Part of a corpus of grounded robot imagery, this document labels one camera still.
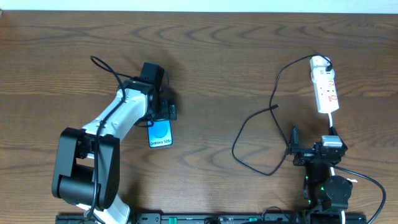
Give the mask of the blue Galaxy smartphone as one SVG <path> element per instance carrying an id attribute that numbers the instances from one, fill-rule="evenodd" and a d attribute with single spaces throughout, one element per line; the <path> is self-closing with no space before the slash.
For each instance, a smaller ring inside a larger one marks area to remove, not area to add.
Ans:
<path id="1" fill-rule="evenodd" d="M 147 132 L 151 148 L 171 146 L 173 144 L 170 121 L 156 121 L 151 127 L 147 128 Z"/>

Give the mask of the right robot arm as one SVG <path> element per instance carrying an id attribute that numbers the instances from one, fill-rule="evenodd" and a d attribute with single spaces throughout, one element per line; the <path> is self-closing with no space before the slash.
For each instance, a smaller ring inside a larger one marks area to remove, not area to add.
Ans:
<path id="1" fill-rule="evenodd" d="M 301 214 L 304 223 L 346 222 L 353 184 L 336 175 L 333 166 L 341 162 L 347 149 L 333 127 L 311 148 L 300 146 L 298 129 L 292 127 L 287 152 L 294 156 L 293 165 L 305 168 L 303 195 L 309 207 Z"/>

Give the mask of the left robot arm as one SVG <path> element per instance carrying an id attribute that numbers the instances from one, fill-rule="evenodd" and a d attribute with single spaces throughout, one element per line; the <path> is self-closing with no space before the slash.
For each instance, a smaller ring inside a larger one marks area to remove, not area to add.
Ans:
<path id="1" fill-rule="evenodd" d="M 133 127 L 140 127 L 147 129 L 150 146 L 171 145 L 176 105 L 162 97 L 167 89 L 162 81 L 169 75 L 161 66 L 146 62 L 139 76 L 122 81 L 121 73 L 91 59 L 116 77 L 116 96 L 93 121 L 60 134 L 52 195 L 83 209 L 80 223 L 127 223 L 131 208 L 118 195 L 121 143 Z"/>

